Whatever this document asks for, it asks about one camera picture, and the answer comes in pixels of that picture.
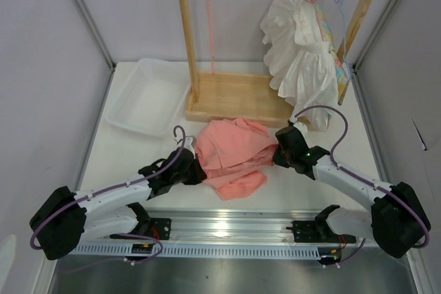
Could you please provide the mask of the pink wire hanger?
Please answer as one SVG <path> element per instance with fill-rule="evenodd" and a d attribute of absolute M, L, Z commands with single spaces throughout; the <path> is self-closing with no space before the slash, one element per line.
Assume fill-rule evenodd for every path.
<path fill-rule="evenodd" d="M 215 60 L 214 15 L 213 15 L 212 0 L 205 0 L 205 5 L 206 5 L 208 28 L 209 28 L 209 51 L 210 51 L 211 74 L 215 75 L 216 60 Z"/>

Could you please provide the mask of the pink skirt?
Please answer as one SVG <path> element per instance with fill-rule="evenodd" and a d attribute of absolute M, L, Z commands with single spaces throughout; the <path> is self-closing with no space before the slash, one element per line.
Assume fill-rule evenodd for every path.
<path fill-rule="evenodd" d="M 247 198 L 267 183 L 278 143 L 268 128 L 244 118 L 213 120 L 198 135 L 196 154 L 210 186 L 223 201 Z"/>

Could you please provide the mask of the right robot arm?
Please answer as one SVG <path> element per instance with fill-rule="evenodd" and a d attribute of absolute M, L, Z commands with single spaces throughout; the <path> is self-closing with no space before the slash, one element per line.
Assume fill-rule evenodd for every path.
<path fill-rule="evenodd" d="M 327 184 L 363 207 L 353 211 L 332 204 L 323 209 L 314 218 L 314 231 L 320 240 L 327 242 L 337 235 L 373 240 L 394 258 L 428 244 L 431 224 L 410 185 L 392 185 L 338 163 L 330 151 L 309 147 L 294 126 L 278 130 L 275 137 L 276 165 Z"/>

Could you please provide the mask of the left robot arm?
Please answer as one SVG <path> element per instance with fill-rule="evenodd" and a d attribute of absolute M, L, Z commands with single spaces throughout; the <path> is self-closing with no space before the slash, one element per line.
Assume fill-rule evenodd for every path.
<path fill-rule="evenodd" d="M 43 251 L 48 260 L 58 260 L 85 240 L 144 238 L 150 217 L 141 206 L 143 201 L 166 194 L 177 184 L 199 185 L 206 177 L 194 152 L 177 149 L 120 184 L 97 191 L 59 187 L 29 222 L 30 246 Z"/>

